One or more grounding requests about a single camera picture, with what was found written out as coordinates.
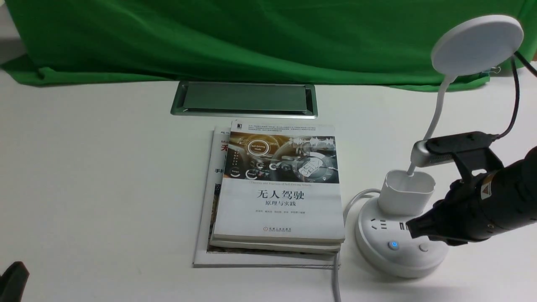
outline power button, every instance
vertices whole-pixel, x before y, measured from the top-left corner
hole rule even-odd
[[[399,249],[399,243],[397,243],[397,241],[390,241],[390,242],[388,242],[388,247],[391,250],[398,250]]]

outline desk lamp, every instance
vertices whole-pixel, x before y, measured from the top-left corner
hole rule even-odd
[[[443,74],[433,119],[424,140],[431,138],[440,118],[444,94],[458,76],[490,70],[508,60],[524,37],[517,20],[508,16],[483,16],[466,21],[435,44],[432,65]],[[356,195],[344,211],[365,194],[376,192],[360,210],[355,225],[358,247],[377,269],[405,278],[425,277],[444,260],[448,246],[427,236],[412,239],[406,221],[420,216],[434,192],[435,181],[425,172],[392,170],[381,190],[369,189]]]

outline black object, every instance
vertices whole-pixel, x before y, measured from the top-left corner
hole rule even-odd
[[[504,168],[489,149],[494,139],[470,132],[427,141],[429,152],[453,158],[462,179],[431,210],[407,222],[412,238],[458,246],[537,222],[537,147]],[[473,176],[479,169],[486,173]]]
[[[0,302],[20,302],[30,273],[22,262],[15,262],[0,276]]]
[[[518,81],[518,72],[517,72],[517,65],[514,61],[514,56],[511,57],[511,69],[513,71],[513,79],[514,79],[514,108],[513,108],[513,115],[511,116],[511,122],[509,123],[509,126],[507,129],[496,136],[496,140],[501,139],[502,137],[506,136],[511,132],[511,129],[513,129],[514,122],[517,120],[517,114],[518,114],[518,106],[520,104],[520,82]]]
[[[533,68],[533,66],[528,62],[528,60],[526,60],[525,57],[522,56],[521,53],[517,51],[517,52],[514,52],[514,55],[517,57],[518,60],[520,60],[520,62],[522,62],[524,67],[526,67],[529,70],[529,72],[531,72],[534,76],[537,76],[537,70]]]

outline book stack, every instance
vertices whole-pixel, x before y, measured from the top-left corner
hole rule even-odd
[[[344,240],[333,127],[215,129],[195,267],[329,269]]]

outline white container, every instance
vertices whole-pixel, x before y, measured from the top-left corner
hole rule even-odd
[[[379,207],[389,215],[419,216],[434,192],[434,178],[425,172],[392,170],[380,191]]]

